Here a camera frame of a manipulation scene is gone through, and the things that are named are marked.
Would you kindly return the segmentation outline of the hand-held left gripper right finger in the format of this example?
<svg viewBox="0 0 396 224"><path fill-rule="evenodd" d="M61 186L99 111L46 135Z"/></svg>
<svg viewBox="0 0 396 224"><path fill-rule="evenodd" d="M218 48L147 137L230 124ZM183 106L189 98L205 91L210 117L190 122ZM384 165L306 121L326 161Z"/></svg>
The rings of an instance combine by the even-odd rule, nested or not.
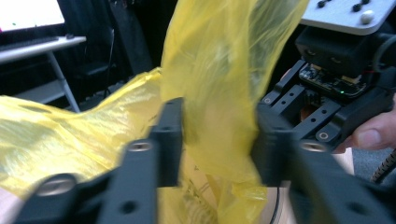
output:
<svg viewBox="0 0 396 224"><path fill-rule="evenodd" d="M265 186L290 182L298 224L392 224L391 190L348 174L321 143L298 140L268 105L257 105L256 115L251 158Z"/></svg>

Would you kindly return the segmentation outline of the dark keyboard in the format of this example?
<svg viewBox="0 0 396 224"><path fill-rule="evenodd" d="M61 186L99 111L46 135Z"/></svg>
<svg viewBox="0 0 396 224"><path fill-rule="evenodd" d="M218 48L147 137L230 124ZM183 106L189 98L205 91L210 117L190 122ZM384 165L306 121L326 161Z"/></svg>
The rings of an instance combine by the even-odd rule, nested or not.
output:
<svg viewBox="0 0 396 224"><path fill-rule="evenodd" d="M45 44L45 43L54 42L54 41L58 41L58 40L59 40L58 36L46 36L46 37L40 37L37 39L31 39L31 40L16 42L16 43L7 44L7 45L1 45L0 52L6 51L6 50L12 50L12 49L30 47L33 45Z"/></svg>

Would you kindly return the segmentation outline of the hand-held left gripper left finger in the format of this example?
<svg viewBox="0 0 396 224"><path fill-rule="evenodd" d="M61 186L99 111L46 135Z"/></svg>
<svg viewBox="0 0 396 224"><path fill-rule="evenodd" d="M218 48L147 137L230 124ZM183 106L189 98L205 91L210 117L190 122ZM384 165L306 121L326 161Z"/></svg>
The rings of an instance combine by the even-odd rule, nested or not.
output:
<svg viewBox="0 0 396 224"><path fill-rule="evenodd" d="M158 189L178 184L182 106L181 98L166 102L148 136L125 147L107 185L102 224L158 223Z"/></svg>

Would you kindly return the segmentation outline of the white metal stand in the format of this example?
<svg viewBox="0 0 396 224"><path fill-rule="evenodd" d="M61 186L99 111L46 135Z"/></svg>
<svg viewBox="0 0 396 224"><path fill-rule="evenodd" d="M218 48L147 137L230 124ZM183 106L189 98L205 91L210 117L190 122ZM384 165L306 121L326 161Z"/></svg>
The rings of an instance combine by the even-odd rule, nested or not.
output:
<svg viewBox="0 0 396 224"><path fill-rule="evenodd" d="M56 80L49 83L18 93L15 97L38 102L40 104L47 104L61 97L65 97L71 109L74 112L79 113L80 109L78 103L75 100L68 82L64 77L64 73L54 56L54 51L71 48L85 41L85 36L75 36L70 39L60 36L56 41L0 51L0 65L44 54L49 59L49 63L57 77Z"/></svg>

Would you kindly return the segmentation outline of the bright monitor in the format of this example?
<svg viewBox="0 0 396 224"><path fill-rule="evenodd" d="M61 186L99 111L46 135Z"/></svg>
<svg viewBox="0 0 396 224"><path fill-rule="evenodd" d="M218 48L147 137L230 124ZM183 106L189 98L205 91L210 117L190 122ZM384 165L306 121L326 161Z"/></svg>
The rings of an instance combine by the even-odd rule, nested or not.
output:
<svg viewBox="0 0 396 224"><path fill-rule="evenodd" d="M0 33L63 23L57 0L0 0Z"/></svg>

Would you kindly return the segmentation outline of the yellow plastic bag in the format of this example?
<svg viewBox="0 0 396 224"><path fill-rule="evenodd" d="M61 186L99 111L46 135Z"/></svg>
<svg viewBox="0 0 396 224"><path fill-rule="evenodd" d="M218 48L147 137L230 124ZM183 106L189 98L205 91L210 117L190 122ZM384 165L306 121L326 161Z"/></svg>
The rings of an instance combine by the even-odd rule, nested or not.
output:
<svg viewBox="0 0 396 224"><path fill-rule="evenodd" d="M309 0L178 0L158 68L73 113L0 97L0 188L26 198L59 173L95 178L182 98L179 184L159 192L160 224L259 224L267 190L249 157L255 108Z"/></svg>

